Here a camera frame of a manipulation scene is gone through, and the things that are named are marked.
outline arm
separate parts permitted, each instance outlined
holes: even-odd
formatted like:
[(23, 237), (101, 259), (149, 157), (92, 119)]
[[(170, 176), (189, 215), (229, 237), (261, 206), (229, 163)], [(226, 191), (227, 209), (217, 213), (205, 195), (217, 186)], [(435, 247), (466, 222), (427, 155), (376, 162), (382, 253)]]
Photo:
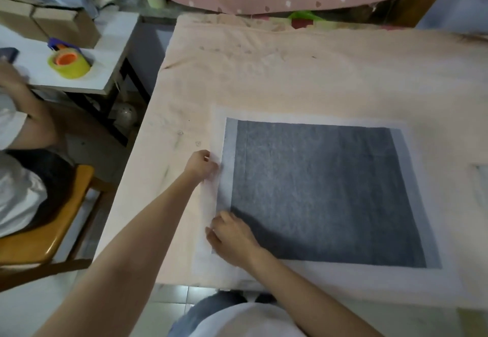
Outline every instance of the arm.
[(260, 247), (249, 227), (221, 212), (205, 229), (217, 254), (258, 280), (310, 337), (381, 337), (373, 327)]
[(193, 153), (184, 172), (115, 236), (35, 337), (130, 334), (193, 190), (217, 169), (208, 156)]
[(37, 99), (15, 68), (3, 60), (0, 60), (0, 86), (14, 101), (17, 111), (27, 113), (24, 125), (9, 149), (46, 148), (59, 141), (45, 102)]

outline dark gray paper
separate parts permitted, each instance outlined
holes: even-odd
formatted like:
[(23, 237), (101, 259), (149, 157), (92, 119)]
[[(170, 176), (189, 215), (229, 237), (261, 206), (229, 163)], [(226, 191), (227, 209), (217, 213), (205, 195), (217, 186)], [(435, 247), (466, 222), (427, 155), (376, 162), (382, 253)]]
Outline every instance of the dark gray paper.
[[(406, 145), (401, 154), (411, 164)], [(428, 267), (402, 176), (416, 185), (413, 169), (400, 168), (390, 129), (227, 119), (222, 161), (217, 208), (278, 258)], [(419, 197), (415, 208), (433, 238)]]

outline black phone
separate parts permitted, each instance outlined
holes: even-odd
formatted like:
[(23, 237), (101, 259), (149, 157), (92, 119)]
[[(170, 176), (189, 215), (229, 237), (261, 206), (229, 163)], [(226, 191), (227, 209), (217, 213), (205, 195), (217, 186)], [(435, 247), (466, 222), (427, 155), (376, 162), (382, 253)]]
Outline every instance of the black phone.
[(19, 51), (16, 48), (0, 48), (0, 59), (13, 63)]

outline hand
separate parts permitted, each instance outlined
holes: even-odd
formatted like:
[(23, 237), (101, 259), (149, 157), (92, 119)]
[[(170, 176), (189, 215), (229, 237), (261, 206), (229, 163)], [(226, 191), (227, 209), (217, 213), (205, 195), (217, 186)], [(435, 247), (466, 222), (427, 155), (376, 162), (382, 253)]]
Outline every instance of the hand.
[(193, 152), (190, 159), (186, 163), (185, 172), (191, 173), (198, 182), (204, 179), (209, 179), (213, 173), (219, 169), (219, 165), (210, 161), (210, 152), (202, 149), (197, 152)]
[(19, 85), (25, 85), (25, 81), (17, 70), (5, 59), (0, 58), (0, 86), (7, 90)]
[(248, 225), (231, 212), (221, 211), (212, 219), (211, 228), (205, 228), (205, 233), (217, 255), (246, 271), (256, 251), (262, 248)]

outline green object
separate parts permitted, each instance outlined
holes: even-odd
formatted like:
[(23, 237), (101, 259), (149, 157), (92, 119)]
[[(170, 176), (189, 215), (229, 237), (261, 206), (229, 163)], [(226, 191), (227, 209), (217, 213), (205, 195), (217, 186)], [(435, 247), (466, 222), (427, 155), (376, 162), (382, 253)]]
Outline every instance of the green object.
[(311, 19), (312, 21), (325, 21), (325, 19), (316, 16), (309, 10), (298, 10), (288, 16), (288, 19)]

